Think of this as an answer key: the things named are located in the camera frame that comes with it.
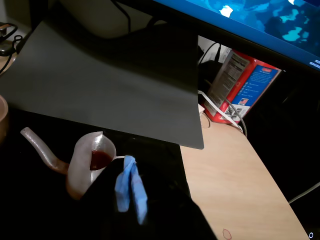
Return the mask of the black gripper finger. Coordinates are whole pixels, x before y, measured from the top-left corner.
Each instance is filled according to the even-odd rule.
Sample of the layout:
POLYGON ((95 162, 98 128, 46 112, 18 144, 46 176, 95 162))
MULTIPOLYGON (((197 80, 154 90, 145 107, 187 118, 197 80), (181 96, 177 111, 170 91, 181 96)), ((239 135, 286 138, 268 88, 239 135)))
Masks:
POLYGON ((132 236, 127 211, 130 171, 134 162, 132 156, 112 161, 85 193, 86 240, 128 240, 132 236))
POLYGON ((131 240, 215 240, 217 237, 192 200, 182 164, 138 163, 148 200, 142 224, 131 240))

